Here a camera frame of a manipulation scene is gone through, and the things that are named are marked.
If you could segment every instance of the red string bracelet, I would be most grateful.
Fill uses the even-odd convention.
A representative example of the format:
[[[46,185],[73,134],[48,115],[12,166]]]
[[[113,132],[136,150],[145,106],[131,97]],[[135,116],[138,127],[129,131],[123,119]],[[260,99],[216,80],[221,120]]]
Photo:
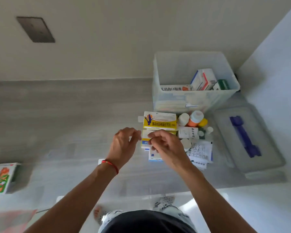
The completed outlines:
[[[116,174],[119,173],[119,169],[117,168],[117,166],[115,166],[115,165],[114,165],[113,163],[111,163],[110,161],[108,161],[108,160],[103,160],[103,161],[101,161],[101,163],[108,163],[108,164],[112,165],[112,166],[115,168],[115,170],[116,170]]]

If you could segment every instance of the yellow bottle cap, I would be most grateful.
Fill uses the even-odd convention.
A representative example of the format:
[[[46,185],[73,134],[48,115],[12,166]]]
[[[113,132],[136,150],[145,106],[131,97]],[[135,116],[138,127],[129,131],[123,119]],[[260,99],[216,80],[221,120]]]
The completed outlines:
[[[197,125],[198,127],[204,127],[208,123],[208,120],[203,118],[202,121]]]

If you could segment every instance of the light-colored jeans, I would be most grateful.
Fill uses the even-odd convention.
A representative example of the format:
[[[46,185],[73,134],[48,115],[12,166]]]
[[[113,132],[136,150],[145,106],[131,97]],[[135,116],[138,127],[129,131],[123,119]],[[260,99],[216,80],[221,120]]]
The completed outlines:
[[[170,216],[173,216],[175,218],[180,219],[181,221],[183,221],[184,223],[188,224],[190,227],[192,227],[195,231],[195,226],[192,223],[190,217],[183,213],[180,209],[178,209],[177,207],[170,205],[167,206],[166,208],[164,208],[163,210],[161,210],[160,212],[163,212],[165,214],[168,214]],[[112,212],[107,213],[103,218],[102,218],[102,225],[100,226],[98,233],[101,233],[101,231],[105,228],[105,226],[111,221],[113,220],[113,218],[115,218],[116,216],[120,215],[124,213],[124,211],[122,210],[115,210]]]

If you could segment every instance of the switch plate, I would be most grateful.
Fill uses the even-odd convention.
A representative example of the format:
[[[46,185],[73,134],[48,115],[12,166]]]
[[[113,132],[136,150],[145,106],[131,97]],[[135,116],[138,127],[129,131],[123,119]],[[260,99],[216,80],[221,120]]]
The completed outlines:
[[[16,17],[27,35],[34,43],[54,43],[50,30],[41,17]]]

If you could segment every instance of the forearm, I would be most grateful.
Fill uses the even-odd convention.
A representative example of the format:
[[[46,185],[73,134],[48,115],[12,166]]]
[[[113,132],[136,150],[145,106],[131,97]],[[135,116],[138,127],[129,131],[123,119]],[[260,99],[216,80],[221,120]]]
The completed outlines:
[[[212,233],[256,232],[194,165],[181,167],[178,173],[189,187]]]
[[[96,169],[62,200],[35,222],[25,233],[77,233],[99,200],[103,191],[116,175],[106,163]]]

